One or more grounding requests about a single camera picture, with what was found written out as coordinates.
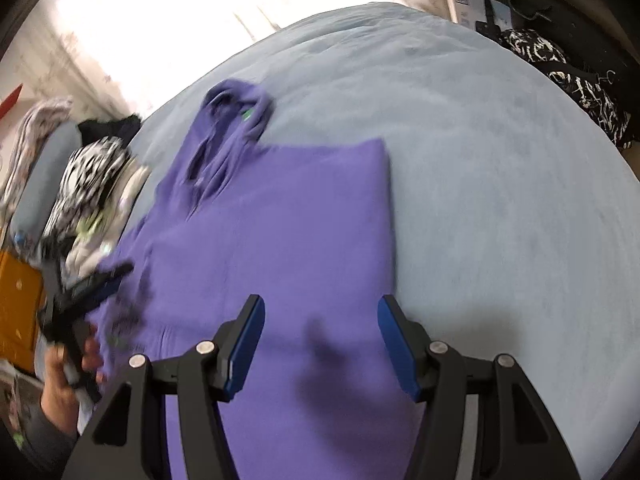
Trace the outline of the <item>person left hand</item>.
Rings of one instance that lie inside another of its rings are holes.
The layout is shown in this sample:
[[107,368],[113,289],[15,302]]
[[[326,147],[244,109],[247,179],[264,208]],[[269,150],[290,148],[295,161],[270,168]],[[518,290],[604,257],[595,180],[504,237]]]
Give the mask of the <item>person left hand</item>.
[[[47,348],[40,406],[43,415],[57,430],[74,436],[77,432],[79,401],[65,373],[67,355],[67,349],[62,344],[54,344]],[[96,380],[100,384],[105,382],[105,376],[100,371],[103,365],[100,344],[90,335],[85,341],[81,368],[85,372],[96,372]]]

